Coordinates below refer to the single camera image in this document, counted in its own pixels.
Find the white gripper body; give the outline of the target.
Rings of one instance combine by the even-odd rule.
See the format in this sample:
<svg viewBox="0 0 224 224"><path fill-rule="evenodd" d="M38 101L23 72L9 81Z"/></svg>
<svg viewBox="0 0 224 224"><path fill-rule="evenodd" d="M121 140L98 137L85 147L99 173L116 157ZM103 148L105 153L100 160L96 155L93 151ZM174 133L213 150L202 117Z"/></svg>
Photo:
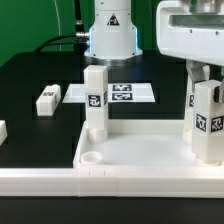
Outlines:
<svg viewBox="0 0 224 224"><path fill-rule="evenodd" d="M163 55L224 66L224 0L162 0L156 39Z"/></svg>

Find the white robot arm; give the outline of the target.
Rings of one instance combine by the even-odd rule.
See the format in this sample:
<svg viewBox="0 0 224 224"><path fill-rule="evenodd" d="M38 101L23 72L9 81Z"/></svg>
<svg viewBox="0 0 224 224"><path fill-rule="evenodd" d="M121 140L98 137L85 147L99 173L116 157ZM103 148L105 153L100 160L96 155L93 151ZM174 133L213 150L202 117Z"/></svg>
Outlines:
<svg viewBox="0 0 224 224"><path fill-rule="evenodd" d="M131 0L94 0L95 22L85 55L109 63L142 54L131 21ZM186 61L194 84L207 64L224 70L224 0L162 0L156 10L159 52Z"/></svg>

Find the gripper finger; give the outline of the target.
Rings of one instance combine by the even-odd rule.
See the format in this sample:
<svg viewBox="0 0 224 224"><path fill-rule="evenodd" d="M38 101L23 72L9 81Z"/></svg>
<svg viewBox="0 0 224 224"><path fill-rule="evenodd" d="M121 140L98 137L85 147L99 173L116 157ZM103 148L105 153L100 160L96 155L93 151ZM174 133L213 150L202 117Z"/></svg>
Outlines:
<svg viewBox="0 0 224 224"><path fill-rule="evenodd" d="M206 81L209 78L209 68L205 63L187 60L186 69L193 84Z"/></svg>
<svg viewBox="0 0 224 224"><path fill-rule="evenodd" d="M215 88L214 100L216 102L224 103L224 79L221 84Z"/></svg>

